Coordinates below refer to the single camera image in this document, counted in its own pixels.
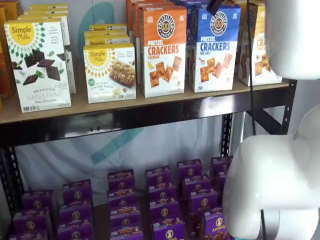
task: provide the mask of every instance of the pretzel crackers box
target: pretzel crackers box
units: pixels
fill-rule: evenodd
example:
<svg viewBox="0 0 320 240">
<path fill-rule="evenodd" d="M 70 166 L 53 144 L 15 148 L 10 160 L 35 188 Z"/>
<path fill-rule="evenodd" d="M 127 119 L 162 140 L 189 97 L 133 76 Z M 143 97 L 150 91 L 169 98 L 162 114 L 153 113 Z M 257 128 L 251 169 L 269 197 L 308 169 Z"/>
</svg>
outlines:
<svg viewBox="0 0 320 240">
<path fill-rule="evenodd" d="M 140 27 L 139 27 L 139 9 L 154 6 L 173 6 L 171 1 L 159 1 L 159 2 L 135 2 L 132 3 L 132 21 L 133 21 L 133 44 L 135 47 L 135 71 L 137 83 L 142 82 L 142 63 L 140 56 Z"/>
<path fill-rule="evenodd" d="M 216 15 L 197 4 L 191 18 L 190 77 L 195 93 L 231 90 L 241 9 L 222 4 Z"/>
<path fill-rule="evenodd" d="M 249 22 L 252 45 L 252 84 L 277 84 L 282 78 L 277 76 L 270 68 L 265 39 L 265 14 L 266 6 L 262 2 L 256 1 L 249 5 Z M 244 15 L 246 27 L 243 29 L 240 66 L 238 78 L 247 86 L 250 85 L 249 69 L 249 38 L 248 38 L 248 18 Z"/>
<path fill-rule="evenodd" d="M 146 98 L 185 90 L 187 10 L 143 7 L 139 12 L 142 90 Z"/>
</svg>

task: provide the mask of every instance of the chocolate image on box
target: chocolate image on box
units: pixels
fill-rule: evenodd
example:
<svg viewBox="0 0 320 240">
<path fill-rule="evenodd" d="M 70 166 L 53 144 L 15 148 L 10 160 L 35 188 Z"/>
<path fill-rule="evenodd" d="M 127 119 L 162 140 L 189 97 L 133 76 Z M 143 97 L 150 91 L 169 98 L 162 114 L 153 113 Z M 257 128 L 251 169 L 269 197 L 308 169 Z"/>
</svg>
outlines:
<svg viewBox="0 0 320 240">
<path fill-rule="evenodd" d="M 38 63 L 40 63 L 41 60 L 45 59 L 45 53 L 39 50 L 32 49 L 32 55 L 34 60 Z"/>
<path fill-rule="evenodd" d="M 46 69 L 46 74 L 48 75 L 48 78 L 61 81 L 59 70 L 56 66 L 46 66 L 45 69 Z"/>
<path fill-rule="evenodd" d="M 64 53 L 59 53 L 56 55 L 58 58 L 60 58 L 62 61 L 66 60 L 66 55 Z"/>
<path fill-rule="evenodd" d="M 37 67 L 49 67 L 51 66 L 53 63 L 55 62 L 55 60 L 50 60 L 50 59 L 43 59 L 39 62 L 39 64 L 37 65 Z"/>
<path fill-rule="evenodd" d="M 35 74 L 30 75 L 30 76 L 28 76 L 28 77 L 26 78 L 26 80 L 24 81 L 23 86 L 28 85 L 28 84 L 33 84 L 33 83 L 35 83 L 35 82 L 37 81 L 37 79 L 38 79 L 38 76 L 37 76 L 37 75 L 35 75 Z"/>
<path fill-rule="evenodd" d="M 31 66 L 37 64 L 37 61 L 34 59 L 33 55 L 26 56 L 24 58 L 24 61 L 27 68 L 30 68 Z"/>
</svg>

